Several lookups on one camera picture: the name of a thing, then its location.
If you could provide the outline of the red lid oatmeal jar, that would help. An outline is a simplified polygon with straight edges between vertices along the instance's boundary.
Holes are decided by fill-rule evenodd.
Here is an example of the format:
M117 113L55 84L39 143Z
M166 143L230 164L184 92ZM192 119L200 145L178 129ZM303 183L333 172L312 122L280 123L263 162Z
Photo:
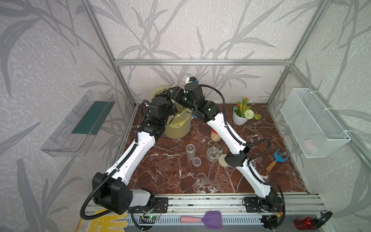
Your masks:
M211 140L214 142L219 142L221 140L220 135L214 129L212 129L210 137L211 137Z

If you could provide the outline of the clear oatmeal jar small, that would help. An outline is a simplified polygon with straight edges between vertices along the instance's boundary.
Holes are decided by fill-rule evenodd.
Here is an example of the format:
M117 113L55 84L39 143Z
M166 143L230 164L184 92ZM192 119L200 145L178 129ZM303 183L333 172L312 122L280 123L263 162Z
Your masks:
M186 157L188 160L193 160L196 157L196 148L193 144L186 146Z

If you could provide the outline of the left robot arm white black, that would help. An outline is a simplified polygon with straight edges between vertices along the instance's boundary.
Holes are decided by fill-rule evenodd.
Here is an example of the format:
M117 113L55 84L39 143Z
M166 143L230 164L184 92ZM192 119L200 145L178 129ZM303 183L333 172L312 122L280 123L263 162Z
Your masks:
M148 205L151 194L129 189L128 184L145 154L163 135L169 116L176 115L170 95L170 91L165 90L149 102L128 149L104 174L96 173L93 191L80 209L81 219L93 220L110 212L121 215L133 207Z

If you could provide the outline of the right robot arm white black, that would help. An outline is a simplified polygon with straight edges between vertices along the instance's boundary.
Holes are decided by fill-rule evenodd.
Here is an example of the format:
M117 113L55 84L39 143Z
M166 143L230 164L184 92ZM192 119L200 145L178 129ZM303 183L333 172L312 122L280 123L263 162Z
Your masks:
M222 98L223 104L225 104L224 96L220 91L212 86L200 85L197 82L189 82L184 88L179 86L170 88L170 98L184 108L192 110L192 114L203 120L218 133L230 150L225 157L228 166L237 169L248 181L257 196L258 207L264 212L271 211L278 202L278 193L272 187L273 183L265 182L251 165L253 159L265 155L270 150L271 141L261 139L249 144L243 140L227 122L225 106L221 110L215 102L206 100L203 87L217 92ZM268 143L267 150L250 159L248 152L251 147L262 142Z

